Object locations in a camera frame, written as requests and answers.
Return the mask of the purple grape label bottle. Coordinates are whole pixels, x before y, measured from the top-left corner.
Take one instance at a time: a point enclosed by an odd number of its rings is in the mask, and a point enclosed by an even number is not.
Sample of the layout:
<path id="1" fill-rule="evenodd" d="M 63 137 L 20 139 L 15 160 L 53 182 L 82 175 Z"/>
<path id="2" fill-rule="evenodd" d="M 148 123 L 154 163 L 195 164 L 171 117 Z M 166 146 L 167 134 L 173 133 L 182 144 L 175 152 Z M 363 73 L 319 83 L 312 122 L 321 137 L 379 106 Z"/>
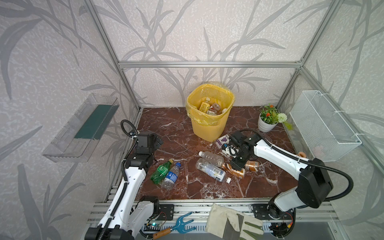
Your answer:
<path id="1" fill-rule="evenodd" d="M 229 135 L 221 136 L 215 140 L 215 144 L 219 149 L 221 149 L 224 144 L 229 144 L 229 143 L 230 143 L 230 136 Z"/>

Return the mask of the green plastic bottle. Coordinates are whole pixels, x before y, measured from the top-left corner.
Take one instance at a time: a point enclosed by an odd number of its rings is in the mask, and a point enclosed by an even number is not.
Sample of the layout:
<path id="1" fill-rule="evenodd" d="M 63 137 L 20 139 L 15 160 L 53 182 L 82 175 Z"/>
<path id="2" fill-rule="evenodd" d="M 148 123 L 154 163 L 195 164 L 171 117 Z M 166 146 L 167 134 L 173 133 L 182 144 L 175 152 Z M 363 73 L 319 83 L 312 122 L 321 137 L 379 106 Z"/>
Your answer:
<path id="1" fill-rule="evenodd" d="M 155 185 L 159 185 L 163 181 L 163 179 L 166 177 L 166 175 L 168 174 L 173 163 L 174 163 L 174 160 L 170 159 L 167 162 L 165 162 L 164 164 L 160 165 L 156 169 L 156 171 L 151 175 L 151 181 Z"/>

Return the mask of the red juice bottle yellow cap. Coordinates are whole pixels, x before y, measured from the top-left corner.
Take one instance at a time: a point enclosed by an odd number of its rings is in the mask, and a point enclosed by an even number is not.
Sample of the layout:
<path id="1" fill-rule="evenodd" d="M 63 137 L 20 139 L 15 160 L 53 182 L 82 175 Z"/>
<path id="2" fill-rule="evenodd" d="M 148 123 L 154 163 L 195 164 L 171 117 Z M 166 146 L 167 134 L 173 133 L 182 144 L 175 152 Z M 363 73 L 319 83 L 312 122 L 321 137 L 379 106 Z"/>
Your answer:
<path id="1" fill-rule="evenodd" d="M 221 111 L 221 106 L 218 103 L 213 103 L 210 107 L 210 111 L 219 113 Z"/>

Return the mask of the square green label bottle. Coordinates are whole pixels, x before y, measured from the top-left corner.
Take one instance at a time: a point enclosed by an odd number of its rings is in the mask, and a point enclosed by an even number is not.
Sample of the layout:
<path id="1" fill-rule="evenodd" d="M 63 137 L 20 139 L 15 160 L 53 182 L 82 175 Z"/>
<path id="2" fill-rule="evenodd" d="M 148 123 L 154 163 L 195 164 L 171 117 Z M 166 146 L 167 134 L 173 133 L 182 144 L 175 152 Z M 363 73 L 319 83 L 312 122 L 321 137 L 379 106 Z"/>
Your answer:
<path id="1" fill-rule="evenodd" d="M 208 111 L 206 112 L 206 114 L 207 114 L 207 115 L 210 115 L 210 116 L 216 116 L 216 115 L 217 115 L 217 111 L 215 111 L 215 110 L 208 110 Z"/>

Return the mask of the yellow label tea bottle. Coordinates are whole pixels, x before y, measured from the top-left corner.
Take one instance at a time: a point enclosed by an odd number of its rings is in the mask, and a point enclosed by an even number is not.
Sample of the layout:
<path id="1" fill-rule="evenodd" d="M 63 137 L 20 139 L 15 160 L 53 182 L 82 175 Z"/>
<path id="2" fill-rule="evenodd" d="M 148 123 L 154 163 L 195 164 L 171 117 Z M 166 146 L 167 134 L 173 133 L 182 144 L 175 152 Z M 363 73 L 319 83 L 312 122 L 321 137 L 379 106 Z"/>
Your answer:
<path id="1" fill-rule="evenodd" d="M 199 111 L 202 112 L 202 113 L 204 113 L 204 114 L 206 114 L 207 111 L 208 111 L 208 110 L 210 109 L 210 107 L 211 107 L 211 105 L 210 105 L 210 101 L 211 101 L 211 99 L 210 99 L 209 97 L 206 97 L 206 98 L 202 101 L 202 103 L 201 103 L 201 105 L 200 105 L 200 107 L 199 107 Z"/>

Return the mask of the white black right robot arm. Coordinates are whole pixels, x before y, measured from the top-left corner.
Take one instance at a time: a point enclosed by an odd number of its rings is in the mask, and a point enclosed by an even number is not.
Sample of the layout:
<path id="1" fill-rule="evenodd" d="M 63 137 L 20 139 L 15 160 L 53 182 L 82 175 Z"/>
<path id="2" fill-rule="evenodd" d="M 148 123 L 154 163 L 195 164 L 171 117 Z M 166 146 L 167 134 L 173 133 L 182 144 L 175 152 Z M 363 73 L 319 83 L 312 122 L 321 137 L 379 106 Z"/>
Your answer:
<path id="1" fill-rule="evenodd" d="M 285 212 L 300 207 L 317 209 L 323 202 L 341 199 L 353 190 L 354 181 L 347 173 L 327 167 L 320 159 L 309 160 L 292 154 L 272 144 L 260 132 L 250 131 L 253 135 L 249 137 L 244 135 L 245 130 L 229 135 L 230 144 L 238 150 L 230 165 L 235 170 L 241 170 L 250 158 L 258 157 L 283 169 L 297 180 L 296 187 L 270 199 L 266 210 L 272 219 L 279 219 Z M 331 197 L 329 193 L 334 185 L 330 172 L 341 175 L 348 181 L 348 186 L 342 193 Z"/>

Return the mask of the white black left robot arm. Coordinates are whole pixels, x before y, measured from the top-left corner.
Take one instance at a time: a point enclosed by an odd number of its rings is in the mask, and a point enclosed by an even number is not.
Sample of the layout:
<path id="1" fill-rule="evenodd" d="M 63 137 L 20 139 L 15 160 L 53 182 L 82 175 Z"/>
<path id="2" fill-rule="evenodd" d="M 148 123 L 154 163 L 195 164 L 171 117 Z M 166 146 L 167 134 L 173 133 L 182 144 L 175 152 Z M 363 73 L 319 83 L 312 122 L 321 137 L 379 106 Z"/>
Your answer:
<path id="1" fill-rule="evenodd" d="M 134 140 L 121 163 L 123 178 L 105 215 L 97 227 L 88 228 L 85 240 L 134 240 L 144 223 L 159 214 L 157 197 L 143 197 L 132 207 L 163 141 L 153 132 L 139 132 L 128 120 L 121 121 L 121 128 Z"/>

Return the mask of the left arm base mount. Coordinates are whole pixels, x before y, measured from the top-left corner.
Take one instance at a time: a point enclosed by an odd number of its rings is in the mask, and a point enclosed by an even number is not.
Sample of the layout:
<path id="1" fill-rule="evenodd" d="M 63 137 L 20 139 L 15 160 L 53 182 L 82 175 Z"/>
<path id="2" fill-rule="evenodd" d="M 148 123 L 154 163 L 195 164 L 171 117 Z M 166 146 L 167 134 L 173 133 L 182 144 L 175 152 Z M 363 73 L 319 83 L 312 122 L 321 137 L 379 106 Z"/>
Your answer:
<path id="1" fill-rule="evenodd" d="M 174 219 L 174 213 L 174 204 L 160 204 L 159 210 L 152 221 L 172 221 Z"/>

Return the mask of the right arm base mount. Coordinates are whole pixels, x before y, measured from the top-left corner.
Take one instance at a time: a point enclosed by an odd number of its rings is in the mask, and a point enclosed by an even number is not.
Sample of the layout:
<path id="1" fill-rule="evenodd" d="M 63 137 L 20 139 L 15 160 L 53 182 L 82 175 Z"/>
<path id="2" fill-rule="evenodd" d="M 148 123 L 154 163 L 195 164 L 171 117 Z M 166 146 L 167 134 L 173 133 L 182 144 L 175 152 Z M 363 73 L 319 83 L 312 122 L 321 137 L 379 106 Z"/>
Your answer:
<path id="1" fill-rule="evenodd" d="M 291 220 L 295 215 L 293 209 L 283 212 L 269 204 L 252 204 L 251 211 L 259 220 Z"/>

